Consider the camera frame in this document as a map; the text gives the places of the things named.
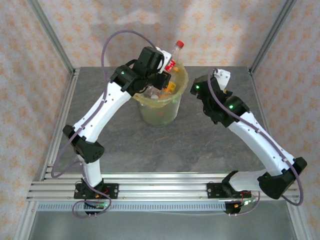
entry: wall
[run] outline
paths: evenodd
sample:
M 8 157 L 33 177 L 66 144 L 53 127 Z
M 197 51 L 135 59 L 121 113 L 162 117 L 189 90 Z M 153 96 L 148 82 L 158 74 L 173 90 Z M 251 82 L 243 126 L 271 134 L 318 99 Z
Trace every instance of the wall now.
M 136 30 L 171 51 L 185 42 L 188 66 L 250 66 L 284 0 L 40 0 L 74 67 L 100 66 L 108 36 Z M 119 35 L 108 46 L 107 66 L 136 59 L 148 44 Z
M 0 1 L 0 239 L 12 239 L 70 76 L 25 0 Z
M 320 2 L 297 1 L 254 75 L 270 131 L 308 163 L 304 209 L 320 239 Z

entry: plastic bucket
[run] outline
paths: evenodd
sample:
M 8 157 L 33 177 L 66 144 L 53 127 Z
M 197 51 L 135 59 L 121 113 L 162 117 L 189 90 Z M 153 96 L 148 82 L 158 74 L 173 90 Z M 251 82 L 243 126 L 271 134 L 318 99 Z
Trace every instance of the plastic bucket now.
M 155 127 L 165 126 L 175 120 L 180 106 L 181 95 L 188 85 L 188 73 L 182 63 L 177 62 L 178 72 L 172 71 L 171 79 L 177 78 L 175 94 L 164 99 L 152 99 L 143 94 L 135 94 L 142 119 Z

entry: red bottle cap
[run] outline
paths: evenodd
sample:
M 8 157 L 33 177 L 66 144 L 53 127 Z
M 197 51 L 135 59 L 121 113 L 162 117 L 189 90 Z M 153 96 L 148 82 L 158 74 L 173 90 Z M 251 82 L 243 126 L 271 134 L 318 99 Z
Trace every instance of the red bottle cap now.
M 175 44 L 176 44 L 179 48 L 181 48 L 181 49 L 182 49 L 182 48 L 184 47 L 184 45 L 185 45 L 185 44 L 184 44 L 182 41 L 180 41 L 180 40 L 177 41 Z

